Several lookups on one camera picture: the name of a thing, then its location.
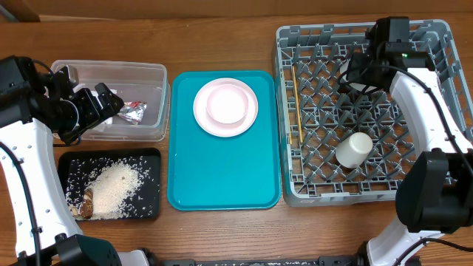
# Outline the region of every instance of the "dish rack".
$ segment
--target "dish rack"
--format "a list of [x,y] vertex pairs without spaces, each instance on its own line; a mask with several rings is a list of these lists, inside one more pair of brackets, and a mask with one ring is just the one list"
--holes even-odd
[[[283,195],[290,206],[394,200],[402,179],[415,162],[406,122],[390,95],[361,95],[336,83],[347,58],[368,48],[364,34],[374,24],[283,26],[276,32]],[[473,104],[449,25],[441,20],[411,21],[409,38],[413,50],[427,51],[434,60],[442,96],[460,130],[472,141]],[[302,143],[293,93],[293,65]],[[354,132],[368,134],[373,150],[358,168],[343,168],[336,162],[335,147]]]

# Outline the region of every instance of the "pink plate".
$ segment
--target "pink plate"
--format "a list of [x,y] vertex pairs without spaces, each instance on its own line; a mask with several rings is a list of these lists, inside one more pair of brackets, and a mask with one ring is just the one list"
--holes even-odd
[[199,126],[218,137],[233,137],[253,125],[258,100],[253,90],[234,78],[218,78],[204,85],[194,99]]

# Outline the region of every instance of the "black tray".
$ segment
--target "black tray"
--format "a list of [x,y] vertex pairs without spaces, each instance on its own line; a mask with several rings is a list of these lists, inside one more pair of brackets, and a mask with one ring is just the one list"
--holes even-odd
[[130,212],[128,213],[129,217],[121,219],[156,218],[160,212],[161,154],[154,148],[70,151],[63,154],[59,158],[58,175],[64,195],[66,195],[66,189],[69,184],[73,183],[74,188],[71,190],[70,198],[77,198],[78,202],[82,202],[84,190],[86,189],[85,185],[89,180],[81,180],[80,176],[88,176],[93,169],[109,166],[123,158],[128,158],[127,162],[130,163],[141,163],[140,167],[149,169],[148,175],[150,178],[144,179],[142,186],[136,194],[132,198],[125,200],[125,203],[131,203],[135,207],[136,214]]

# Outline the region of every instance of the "teal tray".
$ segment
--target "teal tray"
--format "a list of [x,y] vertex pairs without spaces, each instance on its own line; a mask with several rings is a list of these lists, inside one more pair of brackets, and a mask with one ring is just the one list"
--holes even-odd
[[[216,78],[236,78],[258,99],[246,132],[215,137],[197,124],[194,98]],[[184,72],[171,97],[168,200],[181,211],[265,209],[281,197],[276,92],[263,71]]]

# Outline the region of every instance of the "transparent container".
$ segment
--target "transparent container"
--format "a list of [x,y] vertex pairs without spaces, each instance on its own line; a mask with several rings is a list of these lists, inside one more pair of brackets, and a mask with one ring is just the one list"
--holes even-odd
[[166,135],[169,118],[170,86],[166,68],[161,64],[118,61],[58,60],[53,72],[65,65],[78,71],[79,85],[89,88],[103,82],[125,102],[147,103],[143,120],[137,125],[115,116],[112,124],[101,124],[82,135],[83,140],[161,141]]

